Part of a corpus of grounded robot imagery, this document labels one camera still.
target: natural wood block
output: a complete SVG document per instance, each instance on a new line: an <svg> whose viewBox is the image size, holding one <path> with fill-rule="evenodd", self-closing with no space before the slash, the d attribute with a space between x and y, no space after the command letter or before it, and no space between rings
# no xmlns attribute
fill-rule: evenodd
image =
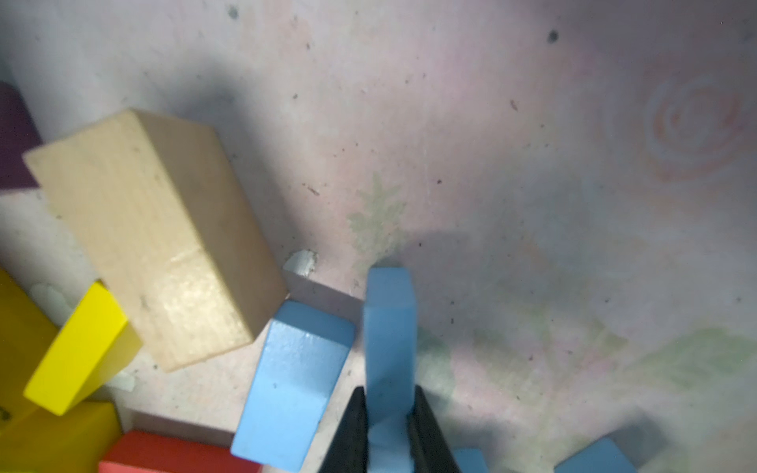
<svg viewBox="0 0 757 473"><path fill-rule="evenodd" d="M142 347L118 302L95 282L37 366L24 397L63 415L126 368Z"/></svg>
<svg viewBox="0 0 757 473"><path fill-rule="evenodd" d="M251 343L286 297L209 126L126 110L24 159L162 369Z"/></svg>
<svg viewBox="0 0 757 473"><path fill-rule="evenodd" d="M23 387L58 329L0 268L0 435L37 406Z"/></svg>
<svg viewBox="0 0 757 473"><path fill-rule="evenodd" d="M99 473L259 473L261 469L226 448L131 431L102 459Z"/></svg>
<svg viewBox="0 0 757 473"><path fill-rule="evenodd" d="M0 436L0 473L94 473L120 436L111 403L81 403L62 417L37 409Z"/></svg>

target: purple block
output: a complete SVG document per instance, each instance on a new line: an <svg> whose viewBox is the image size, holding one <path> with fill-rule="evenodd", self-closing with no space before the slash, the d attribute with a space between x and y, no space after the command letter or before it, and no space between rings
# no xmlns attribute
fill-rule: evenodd
<svg viewBox="0 0 757 473"><path fill-rule="evenodd" d="M21 94L0 82L0 189L39 187L21 157L41 144Z"/></svg>

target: white floor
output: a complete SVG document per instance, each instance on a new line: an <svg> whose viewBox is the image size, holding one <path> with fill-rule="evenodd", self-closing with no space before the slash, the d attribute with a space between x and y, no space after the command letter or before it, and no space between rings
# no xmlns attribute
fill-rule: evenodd
<svg viewBox="0 0 757 473"><path fill-rule="evenodd" d="M124 107L212 124L277 260L317 253L300 299L359 321L366 268L407 266L419 382L502 473L618 429L644 472L753 470L756 27L737 0L0 0L44 140ZM0 264L71 304L97 278L41 191L0 195ZM125 425L228 442L259 350L140 353Z"/></svg>

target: green leaf pattern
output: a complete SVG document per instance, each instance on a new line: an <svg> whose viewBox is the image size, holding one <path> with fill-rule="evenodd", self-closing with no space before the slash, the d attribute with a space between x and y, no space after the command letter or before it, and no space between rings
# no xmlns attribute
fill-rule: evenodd
<svg viewBox="0 0 757 473"><path fill-rule="evenodd" d="M626 374L647 384L690 391L738 372L755 353L754 340L729 335L723 328L703 328L644 356Z"/></svg>
<svg viewBox="0 0 757 473"><path fill-rule="evenodd" d="M354 269L362 274L376 261L398 251L407 239L400 227L406 202L396 201L400 186L384 187L381 176L373 173L371 192L358 191L363 211L347 216L354 235L353 247L359 254Z"/></svg>

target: wooden block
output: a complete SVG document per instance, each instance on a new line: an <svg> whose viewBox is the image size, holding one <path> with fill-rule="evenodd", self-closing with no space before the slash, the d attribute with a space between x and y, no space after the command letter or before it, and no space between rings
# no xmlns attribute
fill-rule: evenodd
<svg viewBox="0 0 757 473"><path fill-rule="evenodd" d="M23 165L21 154L39 146L42 140L21 94L2 79L0 77L0 189L35 188L37 183Z"/></svg>
<svg viewBox="0 0 757 473"><path fill-rule="evenodd" d="M251 343L286 297L209 126L126 110L24 159L163 370Z"/></svg>
<svg viewBox="0 0 757 473"><path fill-rule="evenodd" d="M23 387L56 333L58 329L0 269L0 434L37 409L23 397Z"/></svg>
<svg viewBox="0 0 757 473"><path fill-rule="evenodd" d="M98 473L259 473L261 469L226 448L131 431L113 445Z"/></svg>
<svg viewBox="0 0 757 473"><path fill-rule="evenodd" d="M118 302L96 282L58 333L23 395L63 415L126 368L141 347Z"/></svg>
<svg viewBox="0 0 757 473"><path fill-rule="evenodd" d="M416 296L404 268L371 268L363 305L368 473L412 473L407 416L416 396Z"/></svg>
<svg viewBox="0 0 757 473"><path fill-rule="evenodd" d="M111 403L81 403L62 417L37 409L0 436L0 473L94 473L120 436Z"/></svg>
<svg viewBox="0 0 757 473"><path fill-rule="evenodd" d="M557 465L555 473L636 473L636 468L604 437Z"/></svg>
<svg viewBox="0 0 757 473"><path fill-rule="evenodd" d="M368 423L408 415L415 403L416 297L404 268L371 268L363 305Z"/></svg>
<svg viewBox="0 0 757 473"><path fill-rule="evenodd" d="M354 338L351 322L284 302L271 321L232 454L300 471Z"/></svg>

